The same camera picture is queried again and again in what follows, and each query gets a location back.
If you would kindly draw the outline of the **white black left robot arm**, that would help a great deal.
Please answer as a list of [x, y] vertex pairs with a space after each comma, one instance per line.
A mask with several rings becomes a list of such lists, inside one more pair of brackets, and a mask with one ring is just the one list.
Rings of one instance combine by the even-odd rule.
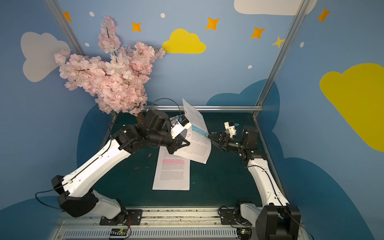
[[172, 124], [165, 112], [148, 110], [142, 122], [122, 127], [78, 169], [51, 180], [54, 191], [59, 194], [60, 209], [74, 218], [96, 214], [107, 224], [125, 224], [129, 217], [123, 203], [99, 194], [93, 189], [94, 184], [121, 161], [148, 145], [166, 147], [169, 154], [189, 146], [190, 142], [181, 132], [191, 126], [185, 115]]

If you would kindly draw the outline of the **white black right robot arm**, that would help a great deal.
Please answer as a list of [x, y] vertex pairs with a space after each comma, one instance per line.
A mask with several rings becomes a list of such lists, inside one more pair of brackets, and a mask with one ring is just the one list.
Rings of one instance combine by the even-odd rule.
[[234, 221], [250, 226], [259, 240], [297, 240], [301, 213], [291, 205], [278, 187], [263, 152], [258, 148], [259, 132], [254, 127], [243, 129], [242, 137], [234, 138], [234, 129], [210, 134], [212, 144], [223, 152], [233, 151], [246, 161], [246, 168], [258, 188], [263, 208], [253, 203], [239, 203], [234, 209]]

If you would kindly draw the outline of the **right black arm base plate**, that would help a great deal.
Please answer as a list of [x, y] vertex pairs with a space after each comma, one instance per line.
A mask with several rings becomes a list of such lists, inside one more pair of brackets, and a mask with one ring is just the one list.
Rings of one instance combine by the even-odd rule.
[[220, 207], [218, 209], [218, 215], [221, 220], [222, 225], [231, 225], [231, 226], [241, 226], [241, 227], [251, 227], [252, 223], [240, 214], [239, 209], [230, 209], [228, 207]]

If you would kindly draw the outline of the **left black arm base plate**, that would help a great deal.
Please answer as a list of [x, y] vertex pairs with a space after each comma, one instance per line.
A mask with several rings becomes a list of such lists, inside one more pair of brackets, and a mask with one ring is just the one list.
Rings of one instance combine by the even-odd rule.
[[128, 209], [122, 210], [113, 219], [108, 219], [102, 216], [100, 220], [100, 226], [118, 226], [118, 225], [129, 225], [138, 226], [141, 223], [143, 210], [141, 209]]

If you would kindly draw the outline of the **pink highlighted paper document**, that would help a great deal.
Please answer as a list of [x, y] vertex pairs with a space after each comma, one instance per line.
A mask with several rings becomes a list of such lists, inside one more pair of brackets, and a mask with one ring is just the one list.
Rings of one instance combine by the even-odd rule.
[[190, 160], [170, 155], [166, 147], [160, 147], [152, 190], [189, 191]]

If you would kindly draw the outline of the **blue highlighted paper document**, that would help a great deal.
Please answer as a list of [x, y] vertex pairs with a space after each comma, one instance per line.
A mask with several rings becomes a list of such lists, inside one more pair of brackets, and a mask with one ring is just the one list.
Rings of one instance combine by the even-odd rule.
[[183, 99], [185, 116], [192, 126], [187, 130], [185, 139], [190, 145], [174, 152], [174, 155], [206, 164], [211, 153], [212, 144], [208, 138], [208, 129], [203, 115]]

